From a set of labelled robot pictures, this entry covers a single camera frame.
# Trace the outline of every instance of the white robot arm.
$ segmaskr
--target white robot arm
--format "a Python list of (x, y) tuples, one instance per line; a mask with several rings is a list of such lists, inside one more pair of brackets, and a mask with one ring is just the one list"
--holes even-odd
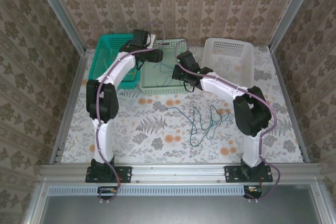
[[(147, 33), (146, 44), (147, 48), (151, 48), (155, 41), (155, 36)], [(134, 66), (138, 65), (139, 60), (150, 61), (150, 62), (160, 62), (162, 60), (162, 51), (156, 50), (156, 52), (145, 54), (145, 55), (128, 55), (124, 57), (128, 52), (133, 52), (132, 43), (128, 46), (125, 45), (121, 48), (116, 60), (113, 62), (111, 67), (97, 80), (89, 80), (87, 84), (87, 111), (90, 112), (90, 117), (93, 120), (94, 130), (97, 131), (99, 125), (97, 115), (96, 115), (96, 96), (97, 96), (97, 86), (104, 79), (104, 86), (102, 91), (104, 92), (104, 97), (100, 98), (100, 115), (102, 124), (100, 125), (98, 140), (100, 144), (101, 154), (104, 156), (105, 160), (114, 165), (114, 154), (112, 142), (108, 141), (108, 137), (112, 134), (108, 132), (109, 123), (118, 112), (118, 99), (116, 95), (116, 89), (120, 84), (121, 80)], [(192, 72), (197, 72), (201, 74), (206, 74), (207, 76), (214, 76), (215, 78), (209, 77), (197, 77), (184, 72), (178, 65), (175, 66), (173, 71), (172, 79), (182, 80), (189, 83), (194, 88), (199, 88), (201, 90), (215, 94), (223, 100), (230, 102), (234, 105), (235, 110), (235, 120), (238, 128), (244, 134), (244, 154), (241, 161), (241, 169), (245, 167), (243, 174), (248, 173), (246, 169), (255, 169), (256, 167), (263, 165), (263, 162), (259, 156), (259, 137), (260, 131), (268, 126), (268, 121), (271, 119), (271, 114), (268, 108), (263, 104), (258, 103), (258, 101), (253, 101), (252, 98), (246, 96), (243, 92), (236, 90), (229, 85), (220, 82), (220, 76), (212, 72), (209, 68), (200, 69), (199, 65), (194, 60), (193, 55), (187, 51), (180, 54), (178, 57), (179, 62), (184, 68)], [(261, 90), (258, 87), (253, 87), (251, 89), (243, 88), (255, 95), (265, 99), (262, 95)], [(248, 104), (253, 104), (254, 107), (250, 109)], [(98, 165), (102, 167), (104, 164), (103, 159), (98, 153), (97, 140), (96, 140), (96, 151), (93, 159), (94, 163), (98, 162)]]

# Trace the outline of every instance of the green wire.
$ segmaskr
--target green wire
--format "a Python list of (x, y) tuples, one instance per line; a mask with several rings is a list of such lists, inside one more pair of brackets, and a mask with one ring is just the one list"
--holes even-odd
[[(212, 113), (212, 108), (213, 109), (215, 109), (215, 111), (217, 112), (217, 114), (220, 116), (220, 119), (219, 120), (214, 120), (213, 119), (213, 113)], [(177, 107), (171, 107), (171, 108), (167, 108), (167, 110), (169, 110), (169, 109), (177, 109), (182, 115), (184, 115), (188, 120), (189, 120), (189, 122), (191, 123), (191, 125), (192, 125), (192, 127), (191, 127), (191, 131), (190, 131), (190, 138), (189, 138), (189, 143), (190, 143), (190, 146), (192, 146), (192, 147), (198, 147), (201, 143), (202, 143), (202, 141), (203, 141), (203, 139), (206, 137), (208, 140), (212, 140), (214, 137), (215, 137), (215, 132), (216, 132), (216, 129), (217, 129), (217, 127), (218, 127), (218, 124), (219, 125), (221, 125), (221, 123), (223, 122), (223, 121), (227, 121), (227, 122), (231, 122), (232, 121), (232, 116), (230, 116), (231, 114), (228, 112), (228, 111), (226, 111), (227, 113), (225, 114), (225, 115), (221, 115), (219, 112), (218, 112), (218, 110), (213, 106), (213, 105), (211, 105), (210, 106), (210, 122), (209, 122), (209, 126), (208, 127), (203, 127), (203, 124), (202, 124), (202, 115), (201, 115), (201, 113), (200, 113), (200, 111), (196, 108), (196, 107), (193, 107), (193, 120), (191, 121), (191, 119), (186, 115), (186, 114), (184, 114), (179, 108), (177, 108)], [(203, 135), (203, 137), (202, 137), (202, 139), (196, 144), (196, 145), (194, 145), (193, 143), (192, 143), (192, 136), (193, 135), (195, 135), (196, 133), (197, 133), (197, 126), (195, 125), (195, 116), (196, 116), (196, 113), (198, 113), (199, 114), (199, 122), (200, 122), (200, 125), (201, 125), (201, 129), (203, 130), (203, 131), (206, 131), (206, 133)], [(209, 136), (208, 136), (208, 133), (209, 133), (209, 131), (210, 131), (210, 129), (212, 128), (212, 127), (215, 127), (214, 128), (214, 132), (213, 132), (213, 135), (211, 136), (211, 138), (209, 138)]]

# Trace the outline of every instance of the green plastic basket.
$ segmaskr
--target green plastic basket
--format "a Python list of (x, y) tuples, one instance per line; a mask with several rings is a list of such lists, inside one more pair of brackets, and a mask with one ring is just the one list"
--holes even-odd
[[(98, 40), (96, 53), (92, 61), (89, 80), (96, 80), (100, 77), (114, 62), (119, 49), (130, 39), (133, 34), (106, 34), (102, 35)], [(118, 89), (135, 89), (136, 84), (140, 80), (140, 71), (132, 68), (125, 78), (121, 81)]]
[[(186, 93), (182, 81), (172, 80), (171, 76), (175, 67), (175, 46), (181, 39), (166, 39), (160, 49), (163, 51), (163, 59), (160, 63), (146, 62), (142, 67), (140, 88), (144, 94), (177, 94)], [(177, 54), (187, 49), (185, 43), (179, 44)]]

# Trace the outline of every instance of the fern pattern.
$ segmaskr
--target fern pattern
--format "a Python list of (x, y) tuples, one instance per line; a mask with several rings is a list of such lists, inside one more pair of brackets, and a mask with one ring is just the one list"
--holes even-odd
[(146, 119), (141, 121), (135, 130), (147, 133), (151, 132), (152, 134), (153, 132), (157, 133), (160, 129), (164, 129), (165, 126), (167, 126), (166, 119), (162, 119), (162, 116), (160, 119), (156, 116), (153, 116), (153, 119), (146, 116)]

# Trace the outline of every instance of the cable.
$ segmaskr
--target cable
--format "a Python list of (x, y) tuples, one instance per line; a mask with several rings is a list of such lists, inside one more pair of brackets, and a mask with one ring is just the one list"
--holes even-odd
[(269, 109), (269, 111), (271, 112), (271, 114), (272, 114), (272, 116), (273, 116), (273, 118), (274, 118), (274, 124), (273, 124), (271, 127), (269, 127), (268, 129), (266, 129), (264, 132), (262, 132), (262, 133), (260, 134), (260, 141), (259, 141), (259, 157), (260, 157), (260, 159), (261, 159), (266, 165), (269, 165), (270, 167), (274, 168), (274, 169), (277, 171), (277, 173), (278, 173), (277, 181), (275, 182), (274, 187), (272, 188), (272, 190), (271, 190), (267, 195), (262, 196), (262, 197), (259, 198), (258, 200), (261, 200), (261, 199), (264, 199), (264, 198), (268, 197), (268, 196), (270, 195), (270, 193), (272, 193), (272, 192), (277, 188), (277, 186), (278, 186), (278, 184), (279, 184), (279, 181), (280, 181), (280, 176), (281, 176), (281, 175), (280, 175), (280, 171), (279, 171), (279, 169), (278, 169), (276, 166), (274, 166), (274, 165), (268, 163), (267, 161), (265, 161), (265, 159), (262, 157), (262, 139), (263, 139), (263, 136), (266, 135), (267, 133), (271, 132), (271, 131), (276, 127), (276, 125), (277, 125), (277, 123), (278, 123), (278, 119), (277, 119), (277, 115), (276, 115), (275, 111), (274, 111), (273, 108), (272, 108), (266, 101), (264, 101), (262, 98), (260, 98), (259, 96), (255, 95), (255, 94), (252, 94), (252, 93), (250, 93), (250, 92), (248, 92), (248, 91), (246, 91), (246, 90), (240, 88), (238, 85), (235, 85), (235, 84), (233, 84), (233, 83), (231, 83), (231, 82), (228, 82), (228, 81), (226, 81), (225, 79), (223, 79), (223, 78), (221, 78), (221, 77), (215, 77), (215, 76), (211, 76), (211, 75), (208, 75), (208, 74), (194, 73), (194, 72), (191, 72), (191, 71), (189, 71), (188, 69), (184, 68), (184, 67), (179, 63), (179, 61), (178, 61), (178, 59), (177, 59), (177, 48), (178, 48), (179, 44), (180, 44), (180, 43), (183, 43), (183, 42), (187, 44), (187, 50), (189, 50), (189, 45), (188, 45), (188, 42), (187, 42), (186, 40), (180, 40), (180, 41), (176, 44), (176, 46), (175, 46), (175, 50), (174, 50), (175, 61), (176, 61), (177, 65), (178, 65), (183, 71), (185, 71), (185, 72), (187, 72), (187, 73), (189, 73), (189, 74), (193, 74), (193, 75), (195, 75), (195, 76), (207, 77), (207, 78), (210, 78), (210, 79), (216, 79), (216, 80), (220, 81), (221, 83), (223, 83), (223, 84), (225, 84), (225, 85), (228, 85), (228, 86), (231, 87), (231, 88), (234, 88), (234, 89), (236, 89), (236, 90), (238, 90), (238, 91), (241, 91), (241, 92), (243, 92), (243, 93), (249, 95), (250, 97), (253, 97), (253, 98), (257, 99), (258, 101), (262, 102), (262, 103)]
[(159, 65), (160, 65), (159, 71), (160, 71), (161, 73), (170, 73), (170, 75), (168, 75), (168, 76), (166, 77), (166, 79), (165, 79), (165, 81), (164, 81), (164, 83), (163, 83), (162, 85), (158, 85), (158, 84), (156, 84), (156, 86), (157, 86), (157, 87), (167, 87), (167, 86), (169, 86), (169, 84), (172, 83), (172, 81), (173, 81), (173, 78), (172, 78), (173, 71), (163, 71), (163, 70), (161, 69), (161, 67), (162, 67), (162, 66), (165, 66), (165, 67), (170, 68), (170, 69), (173, 69), (173, 70), (174, 70), (174, 68), (171, 67), (171, 66), (169, 66), (169, 65), (167, 65), (167, 64), (164, 64), (164, 63), (158, 63), (158, 64), (155, 64), (155, 65), (154, 65), (153, 69), (154, 69), (156, 66), (159, 66)]
[(155, 24), (155, 25), (158, 25), (162, 28), (162, 33), (163, 33), (163, 39), (161, 41), (160, 44), (158, 44), (156, 47), (153, 47), (153, 48), (149, 48), (149, 49), (141, 49), (141, 50), (136, 50), (136, 51), (133, 51), (133, 52), (129, 52), (127, 54), (125, 54), (124, 56), (122, 56), (114, 65), (112, 65), (111, 69), (107, 72), (107, 74), (105, 75), (105, 77), (103, 78), (103, 80), (99, 83), (99, 86), (98, 86), (98, 89), (97, 89), (97, 96), (96, 96), (96, 112), (97, 112), (97, 119), (98, 119), (98, 126), (97, 126), (97, 130), (96, 130), (96, 145), (97, 145), (97, 149), (98, 149), (98, 153), (99, 153), (99, 156), (101, 157), (101, 159), (104, 161), (105, 164), (107, 164), (111, 170), (113, 171), (115, 177), (116, 177), (116, 180), (117, 180), (117, 189), (114, 193), (114, 195), (110, 198), (110, 200), (114, 199), (118, 193), (118, 190), (120, 188), (120, 180), (119, 180), (119, 176), (117, 174), (117, 171), (114, 169), (114, 167), (105, 159), (105, 157), (103, 156), (102, 152), (101, 152), (101, 148), (100, 148), (100, 145), (99, 145), (99, 130), (100, 130), (100, 127), (101, 127), (101, 118), (100, 118), (100, 111), (99, 111), (99, 95), (100, 95), (100, 91), (101, 91), (101, 88), (104, 84), (104, 82), (107, 80), (108, 76), (111, 74), (111, 72), (114, 70), (114, 68), (123, 60), (125, 59), (126, 57), (128, 57), (129, 55), (133, 55), (133, 54), (138, 54), (140, 52), (149, 52), (149, 51), (153, 51), (153, 50), (156, 50), (158, 48), (160, 48), (162, 46), (162, 44), (164, 43), (164, 40), (166, 38), (166, 34), (165, 34), (165, 31), (164, 31), (164, 27), (160, 24), (157, 24), (157, 23), (154, 23), (154, 22), (150, 22), (150, 24)]
[[(214, 108), (215, 110), (216, 110), (216, 112), (217, 112), (217, 114), (220, 116), (220, 119), (219, 120), (214, 120), (213, 119), (213, 116), (212, 116), (212, 108)], [(221, 115), (219, 112), (218, 112), (218, 110), (213, 106), (213, 105), (211, 105), (210, 106), (210, 122), (209, 122), (209, 126), (208, 127), (203, 127), (203, 124), (202, 124), (202, 115), (201, 115), (201, 113), (200, 113), (200, 111), (196, 108), (196, 107), (193, 107), (193, 121), (191, 121), (191, 119), (186, 115), (186, 114), (184, 114), (179, 108), (177, 108), (177, 107), (171, 107), (171, 108), (167, 108), (166, 110), (169, 110), (169, 109), (177, 109), (182, 115), (184, 115), (188, 120), (189, 120), (189, 122), (191, 123), (191, 125), (192, 125), (192, 127), (191, 127), (191, 130), (190, 130), (190, 138), (189, 138), (189, 144), (190, 144), (190, 146), (191, 147), (198, 147), (201, 143), (202, 143), (202, 141), (203, 141), (203, 139), (206, 137), (208, 140), (212, 140), (214, 137), (215, 137), (215, 132), (216, 132), (216, 129), (217, 129), (217, 126), (218, 126), (218, 123), (219, 123), (219, 125), (221, 125), (221, 123), (223, 122), (223, 121), (227, 121), (227, 122), (229, 122), (229, 121), (232, 121), (232, 116), (230, 116), (230, 113), (228, 112), (228, 111), (226, 111), (227, 113), (225, 114), (225, 115)], [(199, 122), (200, 122), (200, 125), (201, 125), (201, 129), (203, 130), (203, 131), (206, 131), (206, 133), (204, 134), (204, 136), (202, 137), (202, 139), (196, 144), (196, 145), (194, 145), (193, 143), (192, 143), (192, 136), (194, 135), (194, 134), (196, 134), (197, 133), (197, 126), (195, 125), (195, 115), (196, 115), (196, 112), (199, 114)], [(212, 128), (212, 127), (215, 127), (215, 129), (214, 129), (214, 133), (213, 133), (213, 135), (211, 136), (211, 138), (209, 138), (208, 137), (208, 133), (209, 133), (209, 131), (210, 131), (210, 129)]]

